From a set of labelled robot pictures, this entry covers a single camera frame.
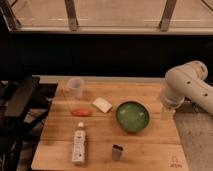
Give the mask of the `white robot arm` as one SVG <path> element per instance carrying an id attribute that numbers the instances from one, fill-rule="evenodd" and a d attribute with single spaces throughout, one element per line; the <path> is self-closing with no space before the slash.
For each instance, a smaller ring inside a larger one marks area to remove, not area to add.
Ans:
<path id="1" fill-rule="evenodd" d="M 201 61 L 187 62 L 169 69 L 160 95 L 163 107 L 177 109 L 188 98 L 213 116 L 213 86 L 205 82 L 207 76 L 207 66 Z"/>

